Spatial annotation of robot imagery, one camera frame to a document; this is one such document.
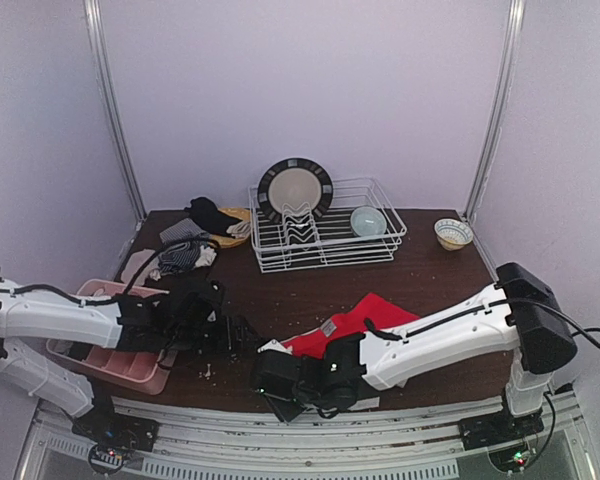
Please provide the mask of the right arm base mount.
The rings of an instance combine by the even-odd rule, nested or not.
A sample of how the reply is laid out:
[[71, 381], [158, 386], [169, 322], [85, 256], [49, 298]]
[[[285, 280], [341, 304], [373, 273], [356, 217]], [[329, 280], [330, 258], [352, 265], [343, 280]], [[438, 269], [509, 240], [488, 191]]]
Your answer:
[[544, 394], [544, 400], [551, 414], [551, 421], [541, 446], [540, 436], [545, 431], [543, 408], [524, 417], [514, 417], [504, 407], [493, 414], [459, 421], [458, 429], [464, 450], [486, 448], [491, 465], [509, 476], [528, 471], [551, 443], [557, 424], [557, 411], [547, 393]]

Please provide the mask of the red white-trimmed underwear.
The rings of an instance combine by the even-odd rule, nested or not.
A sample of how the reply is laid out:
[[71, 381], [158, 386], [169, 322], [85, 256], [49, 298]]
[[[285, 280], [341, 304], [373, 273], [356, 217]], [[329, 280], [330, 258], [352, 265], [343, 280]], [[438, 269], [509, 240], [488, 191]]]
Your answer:
[[375, 293], [369, 293], [349, 312], [335, 314], [318, 328], [287, 340], [271, 340], [260, 347], [258, 352], [275, 350], [297, 357], [306, 355], [322, 359], [331, 341], [366, 332], [368, 328], [364, 324], [365, 320], [371, 320], [376, 328], [384, 330], [418, 319], [416, 314], [390, 303]]

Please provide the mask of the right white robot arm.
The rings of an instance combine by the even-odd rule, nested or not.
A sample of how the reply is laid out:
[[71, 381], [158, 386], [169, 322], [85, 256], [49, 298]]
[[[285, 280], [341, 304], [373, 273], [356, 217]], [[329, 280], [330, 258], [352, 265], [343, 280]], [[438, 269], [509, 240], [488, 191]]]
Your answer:
[[370, 293], [313, 330], [263, 344], [250, 387], [283, 422], [305, 411], [331, 418], [426, 372], [511, 351], [505, 410], [534, 415], [554, 372], [576, 356], [577, 338], [600, 350], [600, 327], [566, 315], [551, 287], [520, 264], [496, 274], [475, 295], [425, 317]]

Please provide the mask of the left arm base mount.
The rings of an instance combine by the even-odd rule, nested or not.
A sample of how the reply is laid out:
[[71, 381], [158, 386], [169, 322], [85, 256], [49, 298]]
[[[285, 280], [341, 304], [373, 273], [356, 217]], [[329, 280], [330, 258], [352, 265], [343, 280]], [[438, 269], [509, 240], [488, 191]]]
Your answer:
[[87, 463], [99, 475], [121, 471], [137, 452], [152, 452], [159, 423], [155, 420], [113, 414], [109, 417], [69, 417], [72, 432], [93, 442]]

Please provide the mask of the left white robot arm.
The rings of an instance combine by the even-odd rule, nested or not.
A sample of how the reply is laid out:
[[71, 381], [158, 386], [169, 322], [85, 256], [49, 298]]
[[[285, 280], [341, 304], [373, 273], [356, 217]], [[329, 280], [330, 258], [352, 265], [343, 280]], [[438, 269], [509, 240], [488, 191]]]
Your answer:
[[48, 284], [19, 285], [0, 272], [0, 375], [74, 419], [110, 421], [115, 412], [108, 394], [31, 349], [25, 339], [122, 353], [232, 355], [260, 337], [245, 318], [223, 313], [224, 293], [220, 283], [202, 281], [147, 295], [126, 286], [112, 295], [78, 296]]

